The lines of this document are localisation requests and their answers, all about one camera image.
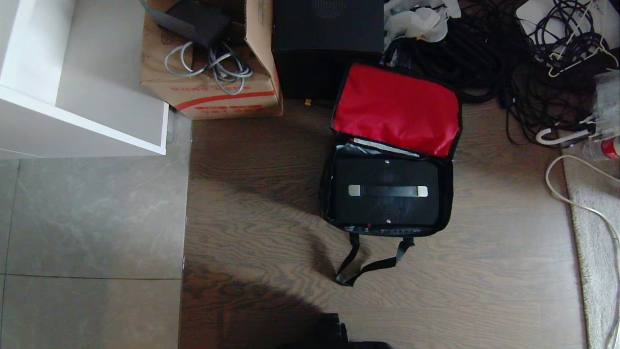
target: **white cable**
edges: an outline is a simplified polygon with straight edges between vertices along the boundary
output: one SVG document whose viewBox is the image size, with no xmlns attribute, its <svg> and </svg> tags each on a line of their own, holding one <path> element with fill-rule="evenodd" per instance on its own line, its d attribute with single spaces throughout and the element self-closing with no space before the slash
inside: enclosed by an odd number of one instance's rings
<svg viewBox="0 0 620 349">
<path fill-rule="evenodd" d="M 560 199 L 560 200 L 562 200 L 564 202 L 568 202 L 571 205 L 574 205 L 574 206 L 577 206 L 577 207 L 581 207 L 582 209 L 585 209 L 585 210 L 588 210 L 590 212 L 593 212 L 593 213 L 597 214 L 599 217 L 601 217 L 605 221 L 605 223 L 609 227 L 609 231 L 611 232 L 611 239 L 612 239 L 612 242 L 614 243 L 614 247 L 616 248 L 616 251 L 617 251 L 618 250 L 618 240 L 619 240 L 618 239 L 618 231 L 616 230 L 614 225 L 609 221 L 609 219 L 604 214 L 598 212 L 595 209 L 592 209 L 590 207 L 577 204 L 576 202 L 567 199 L 566 197 L 564 197 L 560 193 L 558 193 L 553 188 L 553 186 L 551 185 L 551 181 L 549 180 L 549 173 L 551 172 L 551 169 L 553 168 L 553 166 L 558 161 L 560 161 L 562 159 L 565 159 L 565 158 L 570 158 L 570 159 L 577 160 L 580 163 L 583 163 L 587 167 L 595 170 L 596 172 L 599 172 L 603 176 L 605 176 L 605 177 L 607 177 L 607 178 L 609 178 L 609 179 L 611 179 L 613 181 L 620 182 L 620 178 L 615 178 L 614 176 L 611 176 L 610 174 L 607 174 L 604 171 L 601 171 L 600 169 L 598 169 L 597 167 L 593 166 L 592 164 L 590 164 L 590 163 L 588 163 L 586 161 L 583 161 L 582 159 L 580 159 L 580 158 L 578 158 L 576 156 L 573 156 L 573 155 L 558 156 L 555 160 L 553 160 L 549 164 L 549 167 L 547 167 L 547 171 L 545 172 L 545 175 L 544 175 L 544 180 L 547 183 L 547 187 L 549 187 L 549 190 L 551 190 L 551 192 L 556 196 L 556 198 L 558 198 L 558 199 Z M 620 291 L 620 276 L 617 276 L 617 279 L 618 279 L 618 290 Z M 611 345 L 612 349 L 616 349 L 616 342 L 618 341 L 618 332 L 619 332 L 618 327 L 620 327 L 620 300 L 619 299 L 616 299 L 616 305 L 617 305 L 616 314 L 615 314 L 615 316 L 616 316 L 616 323 L 615 323 L 614 328 L 613 328 L 613 333 L 611 334 L 611 336 L 609 336 L 609 340 L 611 340 L 613 338 L 613 343 Z"/>
<path fill-rule="evenodd" d="M 246 85 L 246 78 L 249 78 L 250 76 L 252 76 L 254 72 L 252 71 L 250 67 L 244 64 L 244 62 L 242 61 L 241 57 L 239 56 L 237 52 L 231 49 L 231 47 L 228 46 L 225 42 L 221 42 L 222 46 L 228 50 L 227 53 L 217 57 L 216 49 L 211 47 L 209 48 L 209 60 L 207 61 L 207 63 L 198 70 L 192 70 L 191 67 L 189 67 L 187 63 L 185 62 L 185 50 L 189 46 L 192 46 L 193 44 L 194 44 L 193 42 L 189 41 L 183 45 L 173 48 L 172 51 L 168 53 L 168 55 L 164 59 L 164 66 L 166 67 L 166 70 L 170 74 L 174 76 L 180 76 L 182 78 L 187 78 L 189 76 L 196 76 L 198 74 L 202 74 L 205 70 L 211 70 L 211 72 L 213 73 L 213 79 L 215 79 L 215 83 L 225 93 L 235 95 L 243 91 L 243 87 Z M 173 54 L 177 53 L 178 51 L 181 51 L 180 53 L 181 64 L 183 64 L 183 67 L 185 68 L 185 70 L 188 71 L 188 73 L 178 73 L 176 71 L 172 71 L 170 67 L 168 66 L 168 61 L 170 60 L 170 57 Z M 221 64 L 223 61 L 225 61 L 228 58 L 232 58 L 236 62 L 237 71 L 227 70 Z M 241 85 L 235 91 L 228 91 L 226 88 L 224 88 L 224 86 L 221 83 L 221 81 L 225 81 L 227 83 L 233 83 L 237 80 L 241 80 Z"/>
</svg>

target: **open bag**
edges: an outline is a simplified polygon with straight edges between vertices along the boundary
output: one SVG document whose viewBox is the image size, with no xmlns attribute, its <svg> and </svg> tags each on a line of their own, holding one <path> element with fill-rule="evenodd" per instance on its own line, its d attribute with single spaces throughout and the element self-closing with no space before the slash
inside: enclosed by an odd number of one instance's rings
<svg viewBox="0 0 620 349">
<path fill-rule="evenodd" d="M 352 249 L 338 283 L 353 286 L 363 273 L 396 266 L 414 237 L 448 225 L 462 128 L 461 103 L 449 88 L 397 68 L 351 65 L 335 104 L 332 129 L 338 139 L 320 188 L 323 219 L 350 234 Z M 395 257 L 343 279 L 360 249 L 360 235 L 402 241 Z"/>
</svg>

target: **gray tile floor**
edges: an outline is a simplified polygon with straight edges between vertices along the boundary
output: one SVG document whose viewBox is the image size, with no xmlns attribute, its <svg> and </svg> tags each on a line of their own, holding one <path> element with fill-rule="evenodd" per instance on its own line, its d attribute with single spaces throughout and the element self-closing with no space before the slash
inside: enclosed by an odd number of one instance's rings
<svg viewBox="0 0 620 349">
<path fill-rule="evenodd" d="M 166 156 L 0 161 L 0 347 L 175 348 L 191 122 Z"/>
</svg>

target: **white cabinet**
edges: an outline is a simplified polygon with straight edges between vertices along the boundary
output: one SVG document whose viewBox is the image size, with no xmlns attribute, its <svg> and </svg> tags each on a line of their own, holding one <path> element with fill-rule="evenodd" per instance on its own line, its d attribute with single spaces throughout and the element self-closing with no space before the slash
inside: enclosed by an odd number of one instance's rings
<svg viewBox="0 0 620 349">
<path fill-rule="evenodd" d="M 0 159 L 164 155 L 138 0 L 0 0 Z"/>
</svg>

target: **red bag flap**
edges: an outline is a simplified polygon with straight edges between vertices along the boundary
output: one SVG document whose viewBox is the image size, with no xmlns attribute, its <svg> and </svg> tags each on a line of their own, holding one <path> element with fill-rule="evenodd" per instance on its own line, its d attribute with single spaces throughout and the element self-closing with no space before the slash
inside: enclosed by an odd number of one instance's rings
<svg viewBox="0 0 620 349">
<path fill-rule="evenodd" d="M 425 155 L 449 158 L 461 131 L 461 105 L 448 88 L 354 63 L 332 128 Z"/>
</svg>

